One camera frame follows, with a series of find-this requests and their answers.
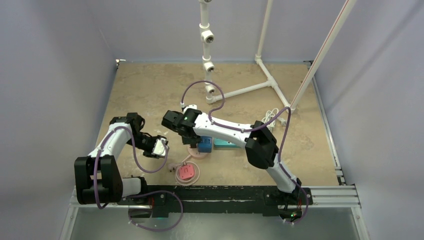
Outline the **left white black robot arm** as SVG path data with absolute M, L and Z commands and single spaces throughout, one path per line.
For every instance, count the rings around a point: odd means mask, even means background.
M 146 203 L 149 191 L 144 177 L 121 177 L 117 159 L 126 145 L 142 150 L 148 158 L 165 159 L 169 150 L 166 137 L 142 132 L 145 119 L 136 112 L 114 117 L 106 135 L 87 156 L 74 162 L 75 190 L 81 205 L 119 203 L 130 197 L 138 205 Z

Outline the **blue cube socket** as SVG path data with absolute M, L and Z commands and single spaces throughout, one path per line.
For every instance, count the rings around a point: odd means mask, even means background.
M 197 144 L 199 153 L 211 153 L 213 149 L 213 138 L 210 136 L 201 136 L 200 142 Z

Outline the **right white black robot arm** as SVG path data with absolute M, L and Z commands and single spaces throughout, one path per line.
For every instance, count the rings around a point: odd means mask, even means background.
M 245 150 L 247 160 L 253 167 L 265 170 L 270 175 L 284 202 L 292 204 L 300 198 L 301 182 L 282 160 L 284 145 L 277 143 L 263 122 L 236 123 L 186 107 L 182 112 L 168 110 L 161 124 L 181 136 L 185 145 L 197 144 L 201 137 L 212 137 L 235 144 Z

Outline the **teal power strip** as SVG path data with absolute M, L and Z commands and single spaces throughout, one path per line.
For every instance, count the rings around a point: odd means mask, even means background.
M 219 138 L 215 138 L 213 140 L 213 145 L 216 149 L 235 149 L 235 148 L 239 148 L 236 144 L 226 141 L 226 140 L 222 140 Z

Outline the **pink square plug adapter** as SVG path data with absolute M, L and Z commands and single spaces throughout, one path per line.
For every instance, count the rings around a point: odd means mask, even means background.
M 178 175 L 179 179 L 182 180 L 182 181 L 189 181 L 189 180 L 191 180 L 196 175 L 194 165 L 191 164 L 191 163 L 189 163 L 189 164 L 183 164 L 178 169 L 177 175 Z

